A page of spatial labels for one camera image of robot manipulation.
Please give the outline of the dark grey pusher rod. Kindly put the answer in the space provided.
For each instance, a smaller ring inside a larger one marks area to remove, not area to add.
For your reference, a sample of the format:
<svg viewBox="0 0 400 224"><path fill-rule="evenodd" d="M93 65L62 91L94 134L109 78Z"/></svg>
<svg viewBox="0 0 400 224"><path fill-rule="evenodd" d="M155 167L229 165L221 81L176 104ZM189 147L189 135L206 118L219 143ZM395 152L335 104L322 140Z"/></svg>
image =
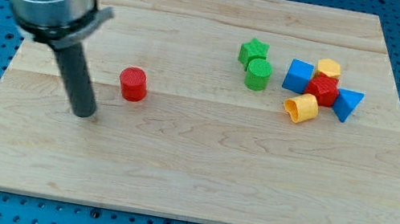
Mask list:
<svg viewBox="0 0 400 224"><path fill-rule="evenodd" d="M82 45L55 50L54 55L72 113L83 118L92 116L97 104Z"/></svg>

